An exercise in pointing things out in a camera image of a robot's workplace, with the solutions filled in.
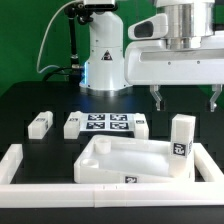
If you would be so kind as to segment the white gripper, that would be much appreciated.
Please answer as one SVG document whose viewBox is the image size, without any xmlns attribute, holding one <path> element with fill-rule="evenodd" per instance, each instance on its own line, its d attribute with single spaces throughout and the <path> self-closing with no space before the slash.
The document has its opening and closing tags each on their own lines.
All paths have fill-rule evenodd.
<svg viewBox="0 0 224 224">
<path fill-rule="evenodd" d="M 125 78 L 132 85 L 151 85 L 150 93 L 162 110 L 159 85 L 212 85 L 210 111 L 214 112 L 224 84 L 224 41 L 204 39 L 201 47 L 168 50 L 163 40 L 136 41 L 125 53 Z"/>
</svg>

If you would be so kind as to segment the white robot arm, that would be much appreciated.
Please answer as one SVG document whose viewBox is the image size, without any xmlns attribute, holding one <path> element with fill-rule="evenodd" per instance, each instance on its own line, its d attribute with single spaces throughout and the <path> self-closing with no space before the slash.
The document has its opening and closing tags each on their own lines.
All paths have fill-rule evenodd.
<svg viewBox="0 0 224 224">
<path fill-rule="evenodd" d="M 215 0 L 155 0 L 156 14 L 128 28 L 132 42 L 124 47 L 115 1 L 84 0 L 92 21 L 81 89 L 113 96 L 147 85 L 161 111 L 162 86 L 210 85 L 214 110 L 224 87 L 224 29 L 213 25 L 214 5 Z"/>
</svg>

